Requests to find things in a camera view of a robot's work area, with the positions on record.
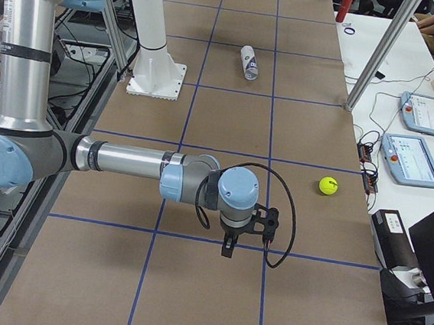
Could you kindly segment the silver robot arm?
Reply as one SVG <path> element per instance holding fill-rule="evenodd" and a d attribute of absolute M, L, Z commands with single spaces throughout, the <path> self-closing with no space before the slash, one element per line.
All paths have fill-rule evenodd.
<path fill-rule="evenodd" d="M 122 146 L 59 131 L 46 118 L 58 6 L 103 10 L 106 0 L 4 0 L 0 44 L 0 187 L 68 171 L 110 171 L 158 180 L 167 200 L 199 217 L 218 211 L 222 255 L 260 220 L 259 183 L 247 167 L 221 169 L 210 155 Z"/>

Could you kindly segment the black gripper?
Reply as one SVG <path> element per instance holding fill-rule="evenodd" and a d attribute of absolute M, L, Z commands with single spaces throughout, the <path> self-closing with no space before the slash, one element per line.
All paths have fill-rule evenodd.
<path fill-rule="evenodd" d="M 223 257 L 232 258 L 238 238 L 240 235 L 247 232 L 247 227 L 243 226 L 238 228 L 225 225 L 224 232 L 224 242 L 222 243 L 222 250 L 220 252 Z"/>

